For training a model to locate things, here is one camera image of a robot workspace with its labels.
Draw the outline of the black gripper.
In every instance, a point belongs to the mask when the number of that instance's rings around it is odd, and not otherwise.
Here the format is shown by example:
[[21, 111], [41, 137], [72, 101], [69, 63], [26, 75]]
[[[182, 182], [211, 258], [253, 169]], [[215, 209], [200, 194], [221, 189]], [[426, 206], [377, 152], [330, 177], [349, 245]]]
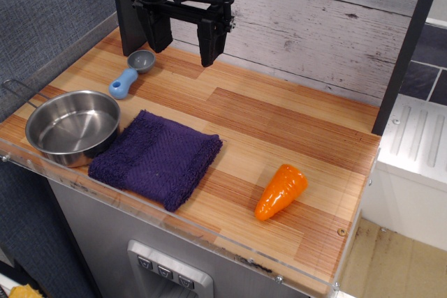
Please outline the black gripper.
[[156, 53], [173, 41], [170, 19], [197, 24], [201, 64], [211, 66], [224, 52], [234, 28], [234, 0], [131, 0], [149, 46]]

